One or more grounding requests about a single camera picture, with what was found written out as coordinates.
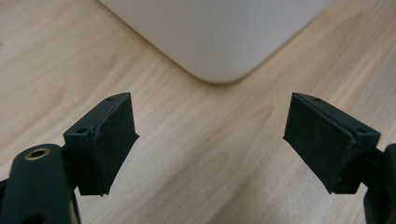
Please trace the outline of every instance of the light wood surface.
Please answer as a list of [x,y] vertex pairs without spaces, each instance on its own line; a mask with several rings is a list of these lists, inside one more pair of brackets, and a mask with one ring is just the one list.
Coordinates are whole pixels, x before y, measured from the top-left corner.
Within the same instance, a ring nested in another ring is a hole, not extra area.
[[204,83],[98,1],[0,1],[0,178],[28,147],[130,91],[141,138],[83,223],[364,223],[282,139],[294,91],[396,142],[396,1],[335,0],[250,76]]

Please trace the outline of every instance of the table surface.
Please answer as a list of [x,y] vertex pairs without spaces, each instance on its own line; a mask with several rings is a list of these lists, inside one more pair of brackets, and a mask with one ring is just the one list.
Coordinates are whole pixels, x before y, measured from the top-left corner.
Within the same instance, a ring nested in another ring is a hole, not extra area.
[[98,1],[0,1],[0,178],[102,99],[132,93],[141,135],[83,223],[364,223],[282,139],[291,93],[396,142],[396,1],[335,0],[248,77],[204,83]]

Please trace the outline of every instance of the white box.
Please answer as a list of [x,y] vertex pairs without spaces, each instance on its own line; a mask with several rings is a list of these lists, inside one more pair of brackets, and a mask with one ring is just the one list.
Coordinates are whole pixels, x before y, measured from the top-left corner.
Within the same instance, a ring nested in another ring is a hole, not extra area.
[[330,0],[100,0],[196,77],[235,81]]

